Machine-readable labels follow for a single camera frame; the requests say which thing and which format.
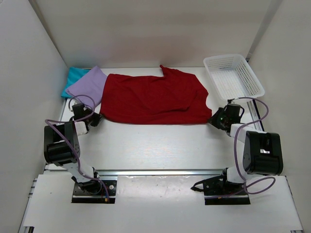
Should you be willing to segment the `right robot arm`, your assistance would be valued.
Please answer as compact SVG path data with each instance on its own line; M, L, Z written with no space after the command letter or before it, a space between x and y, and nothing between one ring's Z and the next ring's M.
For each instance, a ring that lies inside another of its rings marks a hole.
M241 123L243 108L234 103L220 107L208 121L234 139L235 165L225 170L218 188L231 193L236 183L244 183L259 175L279 175L283 171L280 136L256 130Z

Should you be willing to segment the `teal t shirt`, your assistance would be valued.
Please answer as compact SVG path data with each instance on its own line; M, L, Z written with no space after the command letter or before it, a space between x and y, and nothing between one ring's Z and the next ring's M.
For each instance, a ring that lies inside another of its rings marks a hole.
M76 67L70 67L67 75L66 85L61 93L62 98L70 98L70 95L66 92L66 89L80 80L84 75L86 75L90 69L82 69Z

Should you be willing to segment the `purple t shirt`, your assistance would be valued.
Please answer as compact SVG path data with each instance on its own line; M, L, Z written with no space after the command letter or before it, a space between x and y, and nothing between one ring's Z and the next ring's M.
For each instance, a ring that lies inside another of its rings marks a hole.
M102 70L95 66L80 80L66 89L70 98L76 98L85 105L96 107L102 99L104 85L107 76Z

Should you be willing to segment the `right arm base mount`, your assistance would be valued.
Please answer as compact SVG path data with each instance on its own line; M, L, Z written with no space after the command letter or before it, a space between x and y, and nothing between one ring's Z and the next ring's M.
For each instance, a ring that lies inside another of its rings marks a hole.
M204 193L205 205L250 204L243 184L229 182L224 174L196 182L190 189Z

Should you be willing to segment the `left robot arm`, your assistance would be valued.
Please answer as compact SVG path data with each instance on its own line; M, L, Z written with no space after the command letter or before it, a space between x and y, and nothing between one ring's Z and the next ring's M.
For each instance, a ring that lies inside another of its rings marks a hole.
M44 158L48 164L70 172L80 189L97 194L103 183L97 170L82 159L78 137L96 127L102 117L95 113L95 107L82 103L72 105L71 109L73 117L69 121L45 120Z

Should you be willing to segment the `red t shirt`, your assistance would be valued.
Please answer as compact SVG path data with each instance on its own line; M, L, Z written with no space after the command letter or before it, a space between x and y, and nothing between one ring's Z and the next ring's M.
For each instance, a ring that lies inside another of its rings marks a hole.
M126 124L205 124L208 91L191 73L160 66L162 76L109 74L100 114Z

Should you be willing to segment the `white plastic basket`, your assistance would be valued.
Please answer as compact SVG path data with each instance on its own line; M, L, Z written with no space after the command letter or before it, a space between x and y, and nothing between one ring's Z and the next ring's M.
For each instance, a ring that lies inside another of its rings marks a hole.
M211 56L205 58L203 63L221 101L264 96L264 88L242 55Z

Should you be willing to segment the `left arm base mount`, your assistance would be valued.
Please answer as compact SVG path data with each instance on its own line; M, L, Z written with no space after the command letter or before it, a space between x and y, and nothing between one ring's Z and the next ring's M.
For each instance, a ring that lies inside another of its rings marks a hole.
M102 180L105 184L108 197L106 197L106 190L100 182L91 180L86 183L77 183L74 177L74 188L72 192L72 203L92 203L92 204L114 204L116 200L117 180L108 179Z

